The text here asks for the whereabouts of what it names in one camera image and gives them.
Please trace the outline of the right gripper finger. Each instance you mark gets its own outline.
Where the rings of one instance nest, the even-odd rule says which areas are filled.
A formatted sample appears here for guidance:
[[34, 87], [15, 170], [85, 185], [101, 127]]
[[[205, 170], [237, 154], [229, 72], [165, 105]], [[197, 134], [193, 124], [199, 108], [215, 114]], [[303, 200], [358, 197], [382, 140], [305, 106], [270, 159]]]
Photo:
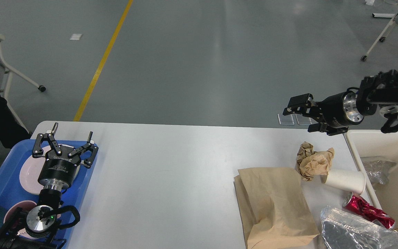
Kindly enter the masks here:
[[322, 132], [326, 133], [328, 136], [334, 136], [338, 134], [343, 134], [348, 131], [349, 127], [344, 125], [343, 123], [339, 123], [337, 121], [333, 122], [323, 122], [323, 123], [314, 123], [308, 126], [308, 132]]
[[298, 95], [290, 98], [288, 105], [284, 108], [284, 116], [291, 114], [299, 114], [306, 118], [314, 120], [322, 120], [323, 114], [319, 104], [314, 101], [313, 95], [310, 93]]

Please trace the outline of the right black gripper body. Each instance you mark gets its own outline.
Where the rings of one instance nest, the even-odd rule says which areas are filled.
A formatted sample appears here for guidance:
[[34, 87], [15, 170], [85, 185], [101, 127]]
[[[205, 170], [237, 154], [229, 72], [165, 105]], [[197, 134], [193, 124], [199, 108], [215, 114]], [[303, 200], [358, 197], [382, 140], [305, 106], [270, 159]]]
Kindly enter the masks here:
[[336, 129], [359, 125], [364, 119], [357, 107], [357, 95], [352, 91], [319, 101], [319, 108], [327, 125]]

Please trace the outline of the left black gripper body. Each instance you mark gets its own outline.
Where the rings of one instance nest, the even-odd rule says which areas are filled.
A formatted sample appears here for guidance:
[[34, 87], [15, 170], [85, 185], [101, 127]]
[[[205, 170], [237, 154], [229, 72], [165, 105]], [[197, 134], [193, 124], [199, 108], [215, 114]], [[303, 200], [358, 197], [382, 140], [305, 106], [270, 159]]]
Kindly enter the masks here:
[[42, 186], [60, 186], [61, 189], [70, 188], [77, 176], [81, 161], [80, 156], [68, 158], [67, 154], [46, 153], [46, 160], [39, 174], [38, 183]]

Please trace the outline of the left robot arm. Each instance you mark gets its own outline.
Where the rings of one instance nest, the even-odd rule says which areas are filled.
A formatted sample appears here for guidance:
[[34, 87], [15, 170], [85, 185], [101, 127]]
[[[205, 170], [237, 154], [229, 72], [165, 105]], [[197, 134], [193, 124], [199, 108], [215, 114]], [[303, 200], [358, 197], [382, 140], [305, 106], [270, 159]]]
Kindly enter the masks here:
[[0, 249], [62, 249], [79, 209], [99, 147], [57, 141], [58, 123], [16, 144], [0, 168]]

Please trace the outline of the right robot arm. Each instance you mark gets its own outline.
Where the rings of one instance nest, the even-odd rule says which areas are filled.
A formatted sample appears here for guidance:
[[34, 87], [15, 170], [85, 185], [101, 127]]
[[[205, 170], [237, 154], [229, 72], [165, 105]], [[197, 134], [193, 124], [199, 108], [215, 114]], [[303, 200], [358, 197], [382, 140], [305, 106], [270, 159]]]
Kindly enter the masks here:
[[308, 132], [322, 132], [329, 136], [348, 132], [350, 126], [361, 124], [366, 116], [379, 112], [386, 122], [382, 133], [398, 132], [398, 71], [379, 72], [364, 77], [359, 87], [314, 101], [312, 94], [290, 98], [283, 115], [299, 114], [311, 118]]

